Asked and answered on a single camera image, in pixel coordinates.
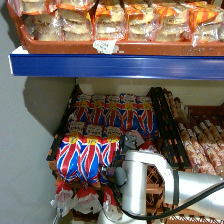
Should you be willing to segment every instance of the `blue shelf edge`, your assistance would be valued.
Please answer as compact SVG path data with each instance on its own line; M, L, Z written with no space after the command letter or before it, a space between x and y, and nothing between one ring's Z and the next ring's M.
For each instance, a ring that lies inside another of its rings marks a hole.
M14 76L224 80L224 57L9 55Z

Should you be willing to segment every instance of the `packaged snack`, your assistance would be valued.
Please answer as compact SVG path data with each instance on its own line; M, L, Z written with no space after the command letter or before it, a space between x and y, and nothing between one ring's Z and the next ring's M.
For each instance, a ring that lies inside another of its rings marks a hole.
M198 158L197 152L194 149L194 146L190 141L190 136L189 136L187 129L185 128L185 126L183 124L183 119L179 118L177 123L178 123L178 127L179 127L180 137L183 141L183 146L185 148L188 159L190 161L192 171L198 172L200 169L200 164L201 164L200 158Z
M224 21L224 10L207 4L205 1L184 5L189 8L192 45L196 46L200 42L218 41L219 29Z
M95 0L58 0L59 9L87 11L95 4Z
M171 92L168 92L167 94L168 94L168 98L169 98L169 101L170 101L171 113L173 115L173 118L176 119L176 118L178 118L178 113L177 113L176 104L175 104L175 101L174 101L174 98L173 98L173 94Z
M125 38L124 10L118 0L100 0L95 13L95 40Z
M139 123L136 96L134 94L121 94L120 99L122 128L126 131L137 130Z
M56 163L62 181L57 187L55 200L51 201L51 205L57 208L58 216L65 216L72 208L73 191L68 183L79 176L78 167L82 138L82 133L72 131L65 135L58 150Z
M56 10L55 0L9 0L8 3L18 16L39 15Z
M209 131L209 129L206 127L205 123L203 122L203 118L200 116L197 116L196 121L199 124L204 135L207 137L208 143L212 145L212 148L217 153L218 157L220 158L221 162L223 163L224 162L224 150L221 150L221 148L216 143L216 140L213 138L211 132Z
M158 136L158 126L155 111L150 97L137 96L139 132L144 139Z
M122 217L122 213L117 208L113 192L109 187L106 187L104 191L103 210L106 217L113 222L117 222Z
M74 117L76 121L89 121L89 104L91 96L79 94L74 105Z
M155 145L150 139L147 139L141 146L139 151L150 152L150 153L158 153Z
M92 23L89 12L61 9L62 30L65 41L90 41Z
M95 214L102 209L98 198L99 195L96 191L86 185L77 192L72 200L71 207L83 214L88 214L90 212Z
M189 139L190 140L191 144L194 147L195 152L197 153L197 157L198 157L198 161L197 162L200 164L199 172L200 173L207 173L207 174L211 174L211 175L216 175L214 167L207 160L207 157L206 157L206 154L204 152L204 149L202 148L202 146L197 141L197 137L194 134L194 130L191 128L190 122L185 122L185 123L179 122L178 126L179 126L179 129L183 129L183 127L184 128L186 127L188 135L187 135L187 133L185 133L186 135L185 135L184 139L186 139L186 140Z
M79 178L84 185L100 185L99 161L102 127L87 125L80 149Z
M219 35L219 40L224 41L224 22L219 27L218 35Z
M92 95L89 105L89 123L94 125L104 125L105 116L105 96Z
M61 41L61 20L58 12L32 16L34 39L39 41Z
M191 127L193 128L197 136L198 142L202 146L207 158L209 159L209 161L215 168L216 173L218 175L223 175L224 169L222 166L222 161L220 160L212 144L209 142L208 138L200 130L199 126L197 125L194 119L191 119Z
M106 126L121 126L121 102L120 96L107 95L105 99L105 125Z
M124 134L124 131L121 128L104 127L100 151L100 163L102 165L109 166L114 160L115 154L119 150L120 136L122 134Z
M154 13L159 16L160 29L156 41L176 42L189 39L188 8L177 3L152 4Z
M146 2L125 0L125 16L127 20L128 40L148 41L154 37L156 26L153 8L148 7Z

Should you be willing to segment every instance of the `orange tray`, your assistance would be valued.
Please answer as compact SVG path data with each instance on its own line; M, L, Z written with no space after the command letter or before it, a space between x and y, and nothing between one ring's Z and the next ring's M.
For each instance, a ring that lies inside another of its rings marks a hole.
M37 41L25 29L22 17L12 10L6 0L9 14L15 23L22 46L32 54L98 54L93 41ZM201 43L193 47L190 42L126 42L116 43L117 54L172 55L172 56L224 56L224 42Z

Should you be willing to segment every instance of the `white wall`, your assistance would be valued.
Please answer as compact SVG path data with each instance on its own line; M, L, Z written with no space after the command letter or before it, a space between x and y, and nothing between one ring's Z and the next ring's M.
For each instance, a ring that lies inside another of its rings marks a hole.
M0 3L0 223L48 224L54 210L54 178L46 156L53 132L71 93L72 78L13 77L7 55L18 37ZM186 104L220 105L224 82L136 79L80 79L85 93L131 92L145 95L150 86L173 91Z

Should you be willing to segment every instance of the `robotic arm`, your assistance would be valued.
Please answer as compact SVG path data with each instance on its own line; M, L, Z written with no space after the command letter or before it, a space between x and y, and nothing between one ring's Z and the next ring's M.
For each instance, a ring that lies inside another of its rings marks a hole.
M131 136L122 136L120 145L123 149L122 167L113 163L107 176L110 181L113 176L122 193L124 214L122 220L111 222L102 219L101 211L98 224L146 223L145 220L164 218L187 207L207 217L224 219L224 181L221 177L173 170L162 155L135 150L135 139ZM155 166L163 179L164 202L179 206L177 209L158 216L146 216L148 165Z
M173 171L165 158L159 154L134 150L126 152L122 168L127 175L126 183L121 187L122 209L130 214L146 214L146 177L147 165L155 166L164 180L164 202L182 205L209 187L223 183L219 176L202 173ZM224 189L190 206L205 216L224 219Z

